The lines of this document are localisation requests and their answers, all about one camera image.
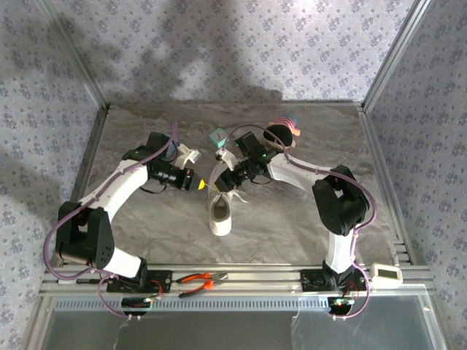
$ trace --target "purple floral wallpaper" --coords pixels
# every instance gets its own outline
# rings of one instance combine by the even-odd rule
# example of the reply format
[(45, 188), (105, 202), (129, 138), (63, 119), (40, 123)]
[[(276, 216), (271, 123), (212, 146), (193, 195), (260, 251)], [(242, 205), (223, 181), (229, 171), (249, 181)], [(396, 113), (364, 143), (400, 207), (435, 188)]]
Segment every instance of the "purple floral wallpaper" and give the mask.
[(467, 349), (467, 2), (433, 0), (370, 112), (412, 243)]
[(0, 349), (19, 349), (97, 107), (34, 1), (0, 13)]
[(107, 100), (362, 101), (413, 0), (56, 0)]

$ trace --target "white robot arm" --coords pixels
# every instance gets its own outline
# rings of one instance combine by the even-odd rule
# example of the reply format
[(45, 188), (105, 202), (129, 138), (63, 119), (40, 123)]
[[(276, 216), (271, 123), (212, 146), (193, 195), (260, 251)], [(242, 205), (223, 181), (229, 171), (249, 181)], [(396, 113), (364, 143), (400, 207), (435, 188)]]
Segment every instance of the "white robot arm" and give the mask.
[(192, 169), (185, 167), (188, 160), (194, 163), (198, 159), (199, 152), (185, 145), (178, 147), (179, 156), (175, 166), (164, 160), (165, 151), (144, 165), (124, 171), (156, 152), (168, 140), (166, 135), (151, 133), (146, 145), (128, 151), (117, 169), (92, 193), (76, 203), (65, 202), (60, 207), (59, 220), (81, 206), (81, 203), (97, 198), (57, 230), (55, 253), (60, 258), (115, 273), (121, 279), (135, 284), (144, 283), (146, 261), (115, 246), (110, 223), (131, 194), (149, 179), (180, 190), (199, 190), (204, 187), (203, 180)]
[[(363, 192), (337, 177), (322, 175), (318, 171), (310, 172), (293, 165), (278, 150), (267, 150), (252, 133), (246, 133), (235, 142), (243, 156), (247, 158), (237, 163), (233, 169), (224, 171), (215, 183), (217, 188), (222, 192), (228, 192), (240, 186), (245, 180), (263, 175), (312, 192), (320, 219), (329, 230), (328, 253), (323, 261), (323, 275), (325, 280), (337, 289), (353, 272), (352, 262), (355, 257), (350, 256), (353, 230), (363, 221), (369, 208)], [(355, 179), (345, 166), (331, 169), (290, 158), (294, 163), (307, 168), (332, 171)]]

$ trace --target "white sneaker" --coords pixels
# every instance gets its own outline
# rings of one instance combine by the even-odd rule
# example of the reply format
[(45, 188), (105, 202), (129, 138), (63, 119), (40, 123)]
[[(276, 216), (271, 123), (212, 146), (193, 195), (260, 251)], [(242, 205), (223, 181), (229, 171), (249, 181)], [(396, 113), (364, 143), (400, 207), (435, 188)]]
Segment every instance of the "white sneaker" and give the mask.
[(232, 197), (236, 195), (244, 203), (245, 201), (240, 195), (232, 190), (230, 192), (216, 191), (214, 185), (217, 178), (227, 170), (225, 163), (218, 163), (212, 169), (211, 176), (208, 181), (207, 196), (208, 196), (208, 212), (209, 212), (209, 227), (212, 233), (216, 236), (225, 236), (232, 229)]

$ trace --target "cable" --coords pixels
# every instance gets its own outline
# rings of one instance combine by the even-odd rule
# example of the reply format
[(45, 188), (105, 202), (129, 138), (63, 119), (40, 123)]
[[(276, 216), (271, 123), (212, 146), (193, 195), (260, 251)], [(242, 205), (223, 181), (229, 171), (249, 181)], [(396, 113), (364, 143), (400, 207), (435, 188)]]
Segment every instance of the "cable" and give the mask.
[(163, 186), (163, 189), (160, 190), (159, 192), (154, 192), (154, 191), (151, 191), (151, 190), (146, 190), (146, 189), (143, 188), (143, 187), (140, 187), (139, 189), (140, 189), (141, 191), (143, 191), (143, 192), (149, 193), (150, 195), (160, 195), (163, 191), (166, 190), (166, 188), (167, 188), (167, 185), (165, 184), (165, 185)]
[(104, 296), (102, 295), (101, 287), (102, 284), (104, 283), (105, 280), (109, 279), (112, 274), (108, 273), (106, 274), (101, 281), (99, 281), (99, 284), (97, 285), (97, 294), (99, 295), (99, 299), (101, 299), (101, 302), (104, 304), (107, 310), (109, 310), (112, 314), (114, 314), (116, 317), (120, 317), (121, 319), (131, 319), (131, 316), (125, 315), (123, 312), (120, 313), (117, 310), (115, 310), (113, 307), (110, 306), (110, 304), (104, 299)]
[(256, 181), (253, 181), (253, 180), (250, 180), (250, 182), (252, 184), (270, 184), (272, 182), (272, 179), (269, 179), (268, 181), (266, 182), (256, 182)]
[(345, 295), (350, 292), (350, 287), (354, 287), (355, 291), (357, 292), (357, 298), (360, 296), (360, 290), (357, 287), (357, 284), (355, 284), (354, 281), (348, 281), (347, 286), (345, 287), (344, 293), (342, 293), (341, 298), (345, 297)]
[(124, 168), (120, 173), (115, 173), (105, 184), (102, 186), (102, 188), (96, 193), (94, 198), (91, 198), (88, 202), (82, 204), (80, 207), (76, 208), (74, 211), (71, 213), (67, 214), (65, 217), (63, 217), (61, 220), (59, 220), (55, 225), (52, 226), (50, 229), (49, 233), (45, 236), (44, 240), (44, 246), (42, 247), (42, 256), (44, 259), (45, 266), (49, 270), (49, 272), (54, 275), (57, 279), (63, 279), (64, 281), (73, 281), (77, 279), (78, 277), (82, 276), (83, 274), (91, 271), (97, 271), (97, 272), (106, 272), (103, 270), (99, 270), (96, 268), (85, 268), (83, 271), (76, 273), (71, 276), (66, 276), (62, 275), (61, 273), (57, 272), (52, 264), (50, 263), (50, 254), (49, 254), (49, 245), (50, 242), (52, 241), (52, 237), (57, 233), (57, 230), (65, 224), (65, 222), (69, 221), (71, 218), (77, 216), (81, 211), (89, 207), (91, 204), (95, 203), (96, 201), (99, 200), (99, 198), (104, 194), (104, 192), (109, 188), (109, 186), (121, 175), (124, 175), (128, 173), (129, 171), (134, 170), (135, 168), (138, 168), (140, 166), (143, 166), (147, 162), (150, 162), (152, 159), (156, 158), (159, 156), (163, 151), (167, 149), (167, 147), (170, 146), (170, 143), (176, 143), (177, 142), (177, 124), (174, 122), (172, 123), (172, 136), (169, 138), (169, 140), (164, 144), (164, 146), (159, 149), (157, 152), (152, 153), (150, 156), (146, 157), (143, 160), (140, 160), (138, 163), (132, 164), (131, 166), (128, 166), (127, 168)]
[[(115, 310), (113, 307), (111, 307), (111, 305), (105, 300), (104, 296), (102, 295), (102, 285), (104, 284), (104, 282), (111, 278), (113, 276), (113, 273), (107, 273), (102, 279), (101, 281), (99, 281), (98, 285), (97, 285), (97, 294), (99, 295), (99, 299), (101, 299), (101, 302), (104, 304), (104, 306), (106, 307), (107, 310), (109, 310), (113, 315), (115, 315), (116, 317), (120, 317), (121, 319), (128, 319), (128, 320), (131, 320), (131, 314), (124, 314), (123, 312), (119, 312), (117, 310)], [(163, 287), (161, 285), (161, 283), (159, 283), (159, 281), (155, 280), (155, 279), (151, 279), (149, 280), (149, 282), (151, 283), (155, 283), (158, 285), (158, 294), (157, 295), (151, 295), (150, 298), (153, 298), (153, 297), (157, 297), (157, 298), (161, 298), (163, 296)]]
[(335, 173), (333, 171), (328, 171), (328, 170), (322, 170), (322, 169), (319, 169), (319, 168), (311, 168), (309, 166), (304, 166), (302, 164), (299, 164), (297, 162), (295, 162), (293, 159), (290, 158), (290, 155), (288, 154), (288, 151), (287, 149), (285, 148), (285, 145), (284, 143), (274, 134), (272, 133), (271, 131), (267, 130), (266, 128), (263, 128), (262, 126), (259, 126), (259, 125), (255, 125), (255, 124), (244, 124), (244, 125), (240, 125), (238, 126), (237, 128), (233, 129), (227, 136), (227, 139), (225, 139), (225, 142), (224, 142), (224, 145), (223, 145), (223, 150), (225, 150), (227, 148), (227, 143), (228, 143), (228, 140), (232, 137), (232, 135), (235, 133), (235, 131), (239, 130), (240, 128), (244, 128), (244, 127), (254, 127), (254, 128), (260, 128), (261, 130), (263, 130), (264, 132), (268, 133), (269, 135), (271, 135), (272, 137), (274, 137), (274, 139), (277, 141), (277, 143), (282, 146), (282, 150), (284, 151), (284, 156), (285, 156), (285, 159), (292, 165), (300, 168), (300, 169), (304, 169), (306, 171), (310, 171), (312, 173), (316, 173), (316, 174), (321, 174), (321, 175), (331, 175), (331, 176), (334, 176), (334, 177), (337, 177), (339, 179), (343, 179), (347, 182), (349, 182), (350, 184), (353, 184), (354, 186), (356, 186), (357, 188), (359, 188), (360, 190), (362, 190), (362, 192), (366, 195), (366, 197), (368, 198), (370, 204), (371, 204), (371, 207), (373, 208), (373, 213), (371, 214), (371, 217), (368, 219), (368, 221), (366, 221), (365, 223), (363, 223), (362, 225), (359, 225), (357, 226), (354, 230), (353, 230), (353, 235), (352, 235), (352, 242), (351, 242), (351, 245), (350, 245), (350, 257), (352, 258), (352, 266), (359, 270), (362, 275), (363, 275), (363, 278), (365, 279), (365, 283), (366, 283), (366, 297), (365, 297), (365, 301), (363, 302), (363, 305), (362, 307), (354, 312), (353, 314), (350, 314), (350, 315), (346, 315), (346, 316), (336, 316), (334, 315), (334, 317), (336, 318), (340, 318), (340, 319), (348, 319), (348, 318), (351, 318), (351, 317), (355, 317), (357, 316), (358, 314), (360, 314), (363, 309), (368, 305), (368, 301), (370, 299), (370, 281), (369, 281), (369, 278), (368, 278), (368, 275), (366, 274), (366, 272), (360, 267), (358, 266), (356, 263), (355, 263), (355, 245), (357, 243), (357, 237), (358, 237), (358, 232), (359, 230), (361, 230), (362, 228), (367, 228), (369, 225), (371, 225), (374, 220), (377, 218), (377, 202), (374, 200), (374, 197), (373, 195), (371, 195), (370, 191), (368, 191), (363, 185), (361, 185), (360, 183), (358, 183), (357, 181), (355, 181), (354, 179), (351, 179), (349, 178), (348, 176), (345, 176), (345, 175), (342, 175), (342, 174), (338, 174), (338, 173)]
[(172, 163), (174, 160), (177, 159), (177, 157), (178, 157), (178, 148), (177, 148), (177, 144), (175, 144), (175, 142), (174, 142), (174, 146), (175, 146), (175, 156), (171, 160), (161, 159), (163, 162)]
[(302, 278), (300, 280), (300, 283), (308, 284), (311, 288), (319, 288), (319, 287), (324, 287), (326, 285), (326, 282), (324, 281), (324, 279), (322, 281), (313, 281), (313, 282), (311, 282), (307, 278)]

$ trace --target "gray marble surface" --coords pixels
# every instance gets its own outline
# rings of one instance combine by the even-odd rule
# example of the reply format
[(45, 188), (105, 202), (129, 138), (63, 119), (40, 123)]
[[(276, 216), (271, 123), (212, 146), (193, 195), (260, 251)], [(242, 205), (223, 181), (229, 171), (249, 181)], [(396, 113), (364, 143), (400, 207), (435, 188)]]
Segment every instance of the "gray marble surface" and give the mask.
[[(193, 167), (207, 180), (215, 164), (216, 149), (208, 139), (212, 131), (218, 127), (231, 131), (245, 123), (267, 126), (281, 112), (298, 115), (301, 136), (291, 155), (319, 166), (345, 164), (374, 194), (379, 216), (372, 227), (360, 233), (358, 260), (393, 263), (395, 236), (388, 225), (356, 108), (351, 106), (172, 104), (139, 111), (112, 106), (86, 193), (115, 170), (126, 151), (145, 144), (150, 131), (169, 132), (174, 120), (178, 121), (180, 142), (201, 151), (202, 157)], [(259, 130), (254, 132), (262, 139)], [(155, 182), (146, 187), (161, 188)], [(321, 264), (328, 234), (312, 195), (281, 182), (248, 182), (242, 191), (250, 202), (233, 200), (233, 229), (227, 236), (217, 237), (209, 230), (206, 190), (181, 192), (169, 187), (160, 195), (138, 190), (112, 221), (115, 242), (151, 263)]]

